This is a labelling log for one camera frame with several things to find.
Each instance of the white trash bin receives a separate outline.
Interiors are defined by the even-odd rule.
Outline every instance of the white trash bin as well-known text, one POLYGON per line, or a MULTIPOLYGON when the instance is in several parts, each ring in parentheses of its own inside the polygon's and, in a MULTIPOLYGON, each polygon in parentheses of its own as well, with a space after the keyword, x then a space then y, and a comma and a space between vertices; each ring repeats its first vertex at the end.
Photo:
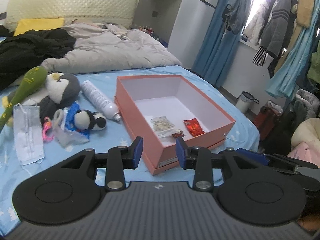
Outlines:
POLYGON ((243 91, 237 99, 238 102, 236 103, 236 108, 238 108, 243 114, 247 112, 252 103, 259 104, 259 100, 255 99, 253 95, 245 91, 243 91))

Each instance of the headboard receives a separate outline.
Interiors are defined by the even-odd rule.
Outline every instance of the headboard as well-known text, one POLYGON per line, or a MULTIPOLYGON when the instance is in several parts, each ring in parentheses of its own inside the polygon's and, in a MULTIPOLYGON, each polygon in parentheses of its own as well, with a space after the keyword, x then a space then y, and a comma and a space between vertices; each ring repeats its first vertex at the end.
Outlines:
POLYGON ((13 31, 21 19, 101 19, 129 27, 138 0, 9 0, 6 27, 13 31))

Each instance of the white disposable face mask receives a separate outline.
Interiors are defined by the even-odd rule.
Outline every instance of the white disposable face mask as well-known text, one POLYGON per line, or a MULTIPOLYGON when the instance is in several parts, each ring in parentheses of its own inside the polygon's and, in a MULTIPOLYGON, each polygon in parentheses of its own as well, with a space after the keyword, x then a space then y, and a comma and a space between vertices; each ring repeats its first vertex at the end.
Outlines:
POLYGON ((13 107, 14 146, 22 165, 44 158, 39 106, 13 107))

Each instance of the red packet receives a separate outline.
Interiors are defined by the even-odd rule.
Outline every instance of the red packet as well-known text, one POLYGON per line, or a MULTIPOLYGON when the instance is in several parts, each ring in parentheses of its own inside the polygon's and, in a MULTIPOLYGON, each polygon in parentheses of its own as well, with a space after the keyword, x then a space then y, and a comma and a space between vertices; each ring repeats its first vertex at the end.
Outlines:
POLYGON ((191 120, 184 120, 183 122, 184 122, 184 125, 187 127, 189 133, 193 137, 196 137, 196 136, 204 133, 204 131, 202 130, 202 128, 196 118, 191 119, 191 120))

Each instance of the curtain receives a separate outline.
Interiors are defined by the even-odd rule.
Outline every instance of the curtain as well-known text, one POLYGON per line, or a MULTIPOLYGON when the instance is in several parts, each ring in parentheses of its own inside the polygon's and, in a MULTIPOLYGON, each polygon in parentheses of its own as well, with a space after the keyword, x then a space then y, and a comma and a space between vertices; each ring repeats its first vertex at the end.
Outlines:
POLYGON ((232 31, 227 31, 222 39, 224 33, 222 14, 227 3, 228 0, 218 1, 201 49, 192 67, 192 71, 216 87, 220 87, 227 77, 241 34, 240 32, 234 35, 232 31))
POLYGON ((293 99, 295 92, 298 90, 296 79, 307 62, 319 10, 320 0, 315 0, 310 28, 302 28, 284 64, 268 82, 266 92, 274 98, 286 97, 293 99))

